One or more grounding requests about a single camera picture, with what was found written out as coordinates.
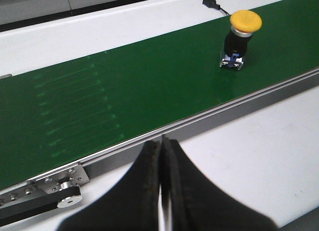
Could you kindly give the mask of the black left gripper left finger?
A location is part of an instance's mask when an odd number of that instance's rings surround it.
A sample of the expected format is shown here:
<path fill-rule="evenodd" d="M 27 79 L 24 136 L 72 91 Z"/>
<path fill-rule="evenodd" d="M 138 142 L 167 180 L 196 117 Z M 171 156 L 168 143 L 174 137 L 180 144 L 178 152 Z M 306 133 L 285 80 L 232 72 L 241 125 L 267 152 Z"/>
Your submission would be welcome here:
<path fill-rule="evenodd" d="M 144 143 L 127 173 L 106 194 L 65 219 L 60 231 L 157 231 L 160 144 Z"/>

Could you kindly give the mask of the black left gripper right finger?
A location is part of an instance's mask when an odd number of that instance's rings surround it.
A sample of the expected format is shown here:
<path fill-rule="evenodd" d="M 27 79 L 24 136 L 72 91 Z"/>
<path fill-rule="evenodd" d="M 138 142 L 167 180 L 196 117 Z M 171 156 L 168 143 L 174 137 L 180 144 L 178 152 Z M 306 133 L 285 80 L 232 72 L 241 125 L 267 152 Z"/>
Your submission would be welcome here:
<path fill-rule="evenodd" d="M 175 139 L 162 137 L 163 193 L 171 200 L 173 231 L 276 231 L 267 216 L 213 184 Z"/>

